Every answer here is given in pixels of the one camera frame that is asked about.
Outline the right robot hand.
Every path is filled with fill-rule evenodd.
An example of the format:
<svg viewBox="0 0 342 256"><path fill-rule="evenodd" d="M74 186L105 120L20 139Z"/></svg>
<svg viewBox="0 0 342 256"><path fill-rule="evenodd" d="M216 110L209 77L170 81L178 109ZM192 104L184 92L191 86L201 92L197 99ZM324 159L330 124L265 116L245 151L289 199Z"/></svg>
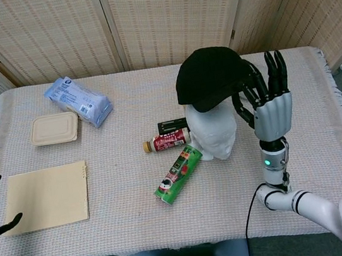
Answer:
<svg viewBox="0 0 342 256"><path fill-rule="evenodd" d="M248 111L240 101L239 92L231 99L237 114L254 129L256 137L264 142L282 139L292 125L292 95L288 88L288 73L285 59L279 50L264 53L268 81L253 63L241 59L242 67L248 70L247 81L239 90L244 93L253 111Z"/></svg>

